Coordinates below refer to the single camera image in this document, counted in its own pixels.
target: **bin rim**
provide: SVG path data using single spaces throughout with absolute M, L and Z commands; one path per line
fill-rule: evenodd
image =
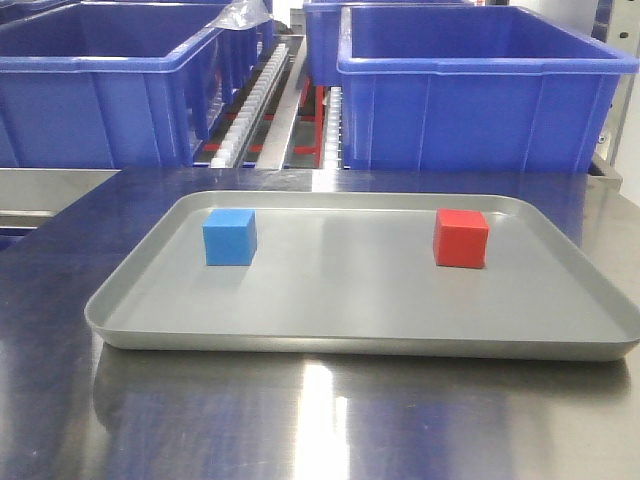
M 477 9 L 466 5 L 408 5 L 411 8 L 429 9 Z M 352 10 L 406 8 L 405 4 L 393 6 L 367 4 L 345 6 L 340 21 L 337 70 L 343 75 L 435 74 L 435 75 L 552 75 L 552 74 L 601 74 L 621 75 L 638 72 L 639 61 L 632 55 L 606 45 L 571 29 L 560 27 L 531 10 L 515 6 L 488 6 L 483 9 L 510 9 L 534 16 L 552 28 L 588 44 L 610 58 L 363 58 L 352 56 Z
M 373 0 L 370 2 L 339 2 L 339 1 L 328 1 L 328 2 L 314 2 L 305 0 L 302 4 L 302 10 L 306 13 L 315 13 L 315 12 L 339 12 L 343 7 L 393 7 L 396 5 L 402 6 L 410 6 L 410 7 L 470 7 L 473 6 L 470 3 L 470 0 L 435 0 L 433 2 L 418 2 L 416 0 L 408 1 L 408 2 L 389 2 L 385 0 Z
M 130 8 L 133 5 L 144 5 L 149 8 L 185 7 L 193 8 L 202 5 L 220 6 L 222 4 L 186 4 L 159 2 L 108 2 L 81 1 L 63 5 L 31 17 L 14 20 L 0 25 L 0 32 L 16 28 L 20 24 L 33 21 L 43 15 L 51 15 L 73 8 L 104 8 L 117 6 Z M 186 38 L 166 55 L 160 57 L 106 57 L 106 56 L 2 56 L 0 55 L 0 74 L 2 73 L 171 73 L 180 70 L 202 48 L 223 32 L 213 25 L 211 19 L 199 31 Z

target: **plastic bag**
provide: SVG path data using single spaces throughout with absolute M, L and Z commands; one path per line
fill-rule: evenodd
M 213 21 L 227 30 L 248 30 L 273 18 L 262 0 L 233 0 Z

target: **red cube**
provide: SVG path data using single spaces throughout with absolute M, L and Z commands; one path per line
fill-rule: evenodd
M 433 236 L 438 265 L 484 268 L 488 238 L 489 225 L 481 212 L 438 209 Z

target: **metal frame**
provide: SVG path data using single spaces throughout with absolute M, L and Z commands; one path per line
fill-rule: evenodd
M 289 78 L 285 84 L 273 123 L 256 162 L 257 169 L 284 168 L 293 150 L 293 132 L 300 107 L 301 93 L 307 76 L 307 39 L 304 38 L 296 54 Z

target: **white wall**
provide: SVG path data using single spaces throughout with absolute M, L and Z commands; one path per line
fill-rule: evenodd
M 289 10 L 292 8 L 302 8 L 302 1 L 303 0 L 273 0 L 273 17 L 285 25 L 291 26 Z
M 511 0 L 568 27 L 591 35 L 598 0 Z

